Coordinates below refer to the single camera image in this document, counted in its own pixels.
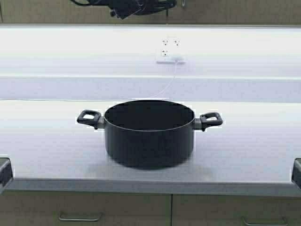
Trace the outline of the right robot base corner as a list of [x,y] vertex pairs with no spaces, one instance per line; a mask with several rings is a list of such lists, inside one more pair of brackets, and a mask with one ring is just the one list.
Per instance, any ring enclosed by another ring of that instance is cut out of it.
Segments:
[[297,158],[293,163],[292,182],[300,189],[301,188],[301,159]]

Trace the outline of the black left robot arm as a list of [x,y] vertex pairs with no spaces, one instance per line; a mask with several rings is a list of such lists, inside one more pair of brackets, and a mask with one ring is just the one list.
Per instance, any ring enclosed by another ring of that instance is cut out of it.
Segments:
[[125,19],[131,15],[146,16],[158,12],[168,11],[177,5],[176,0],[87,0],[87,3],[80,3],[77,0],[71,0],[72,3],[81,7],[108,7],[111,17]]

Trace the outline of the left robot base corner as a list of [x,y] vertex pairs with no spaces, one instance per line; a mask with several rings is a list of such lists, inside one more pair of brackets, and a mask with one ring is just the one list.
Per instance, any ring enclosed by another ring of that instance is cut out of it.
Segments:
[[13,170],[9,158],[0,159],[0,193],[13,181]]

